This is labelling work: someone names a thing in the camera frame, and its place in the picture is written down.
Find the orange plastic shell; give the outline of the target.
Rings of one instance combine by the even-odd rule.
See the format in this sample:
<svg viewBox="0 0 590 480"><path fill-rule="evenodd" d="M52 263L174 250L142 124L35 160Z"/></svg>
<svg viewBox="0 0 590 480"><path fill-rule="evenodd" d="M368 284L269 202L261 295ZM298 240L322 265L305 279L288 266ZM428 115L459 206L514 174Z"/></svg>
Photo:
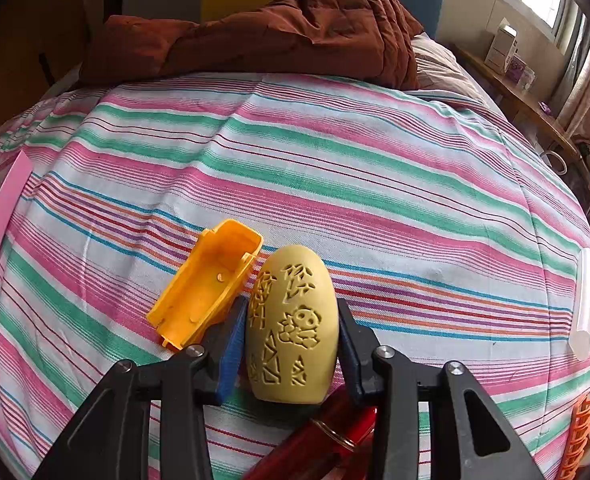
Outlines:
<svg viewBox="0 0 590 480"><path fill-rule="evenodd" d="M146 314L168 349L203 339L207 328L228 316L243 289L263 237L233 219L203 230L188 258Z"/></svg>

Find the cream carved oval case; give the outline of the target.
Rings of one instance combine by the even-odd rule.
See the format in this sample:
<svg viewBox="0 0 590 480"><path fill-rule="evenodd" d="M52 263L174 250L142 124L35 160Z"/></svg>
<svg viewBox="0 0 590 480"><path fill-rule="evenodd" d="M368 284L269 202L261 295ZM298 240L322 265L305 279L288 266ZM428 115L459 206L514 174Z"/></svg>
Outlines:
<svg viewBox="0 0 590 480"><path fill-rule="evenodd" d="M247 312L246 367L255 397L322 403L334 376L338 333L335 289L322 259L301 245L270 255Z"/></svg>

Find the red metallic capsule bottle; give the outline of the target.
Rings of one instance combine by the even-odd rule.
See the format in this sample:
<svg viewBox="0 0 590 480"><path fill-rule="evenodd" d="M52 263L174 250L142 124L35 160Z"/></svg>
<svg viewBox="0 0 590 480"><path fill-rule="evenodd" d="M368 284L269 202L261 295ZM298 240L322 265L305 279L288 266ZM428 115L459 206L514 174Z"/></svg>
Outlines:
<svg viewBox="0 0 590 480"><path fill-rule="evenodd" d="M356 456L372 438L375 422L376 408L357 404L340 386L244 479L323 479Z"/></svg>

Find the striped pink green bedspread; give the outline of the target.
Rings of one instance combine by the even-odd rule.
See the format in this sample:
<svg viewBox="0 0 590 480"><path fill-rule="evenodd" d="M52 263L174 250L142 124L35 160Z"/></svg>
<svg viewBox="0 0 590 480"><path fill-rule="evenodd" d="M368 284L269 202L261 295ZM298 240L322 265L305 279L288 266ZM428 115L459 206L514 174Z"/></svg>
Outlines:
<svg viewBox="0 0 590 480"><path fill-rule="evenodd" d="M27 479L146 320L199 233L298 244L411 360L463 362L546 478L590 356L569 348L590 223L495 108L342 78L197 74L41 101L0 127L32 163L0 255L0 457Z"/></svg>

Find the white translucent tube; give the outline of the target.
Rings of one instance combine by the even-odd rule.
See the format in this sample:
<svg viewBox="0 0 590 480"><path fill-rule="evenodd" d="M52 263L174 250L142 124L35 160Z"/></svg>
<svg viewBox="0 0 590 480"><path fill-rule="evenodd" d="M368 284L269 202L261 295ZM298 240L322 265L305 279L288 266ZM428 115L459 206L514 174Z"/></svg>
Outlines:
<svg viewBox="0 0 590 480"><path fill-rule="evenodd" d="M590 356L590 248L582 248L578 255L568 344L579 361L585 361Z"/></svg>

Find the orange plastic rack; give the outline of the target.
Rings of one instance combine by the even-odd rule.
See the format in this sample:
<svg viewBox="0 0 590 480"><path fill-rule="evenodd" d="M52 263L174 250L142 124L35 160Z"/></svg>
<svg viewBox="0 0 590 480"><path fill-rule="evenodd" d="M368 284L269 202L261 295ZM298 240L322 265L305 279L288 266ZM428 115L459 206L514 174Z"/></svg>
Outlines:
<svg viewBox="0 0 590 480"><path fill-rule="evenodd" d="M590 466L590 396L582 396L572 408L569 432L556 478L577 479Z"/></svg>

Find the wooden side desk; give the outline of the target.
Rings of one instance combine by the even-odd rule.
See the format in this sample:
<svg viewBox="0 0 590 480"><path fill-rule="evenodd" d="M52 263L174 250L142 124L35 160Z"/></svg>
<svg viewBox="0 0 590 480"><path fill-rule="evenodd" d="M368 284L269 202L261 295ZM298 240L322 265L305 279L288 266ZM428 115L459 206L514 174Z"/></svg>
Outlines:
<svg viewBox="0 0 590 480"><path fill-rule="evenodd" d="M560 146L566 155L566 159L578 165L580 174L584 177L590 192L590 170L580 154L579 148L565 136L565 130L560 123L552 116L545 114L539 106L539 101L529 92L519 90L503 75L498 74L488 67L481 58L471 54L454 44L452 52L461 64L473 67L476 72L489 81L493 89L506 99L514 110L525 114L543 133L554 143Z"/></svg>

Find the rust brown quilted jacket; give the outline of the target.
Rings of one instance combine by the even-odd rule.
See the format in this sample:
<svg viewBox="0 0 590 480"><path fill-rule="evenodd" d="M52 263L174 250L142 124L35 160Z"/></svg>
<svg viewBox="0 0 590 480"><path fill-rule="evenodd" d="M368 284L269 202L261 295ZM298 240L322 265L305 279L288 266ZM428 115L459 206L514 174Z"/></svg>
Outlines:
<svg viewBox="0 0 590 480"><path fill-rule="evenodd" d="M85 86L198 72L347 77L415 90L423 25L400 0L273 0L197 24L113 15L80 68Z"/></svg>

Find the white box on desk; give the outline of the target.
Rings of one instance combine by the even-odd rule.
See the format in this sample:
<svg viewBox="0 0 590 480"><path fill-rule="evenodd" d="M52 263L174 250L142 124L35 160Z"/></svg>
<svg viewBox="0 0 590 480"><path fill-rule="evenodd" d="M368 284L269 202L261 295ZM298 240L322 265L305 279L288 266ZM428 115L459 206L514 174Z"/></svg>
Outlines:
<svg viewBox="0 0 590 480"><path fill-rule="evenodd" d="M498 74L505 74L517 49L517 30L506 18L500 21L485 57L485 64Z"/></svg>

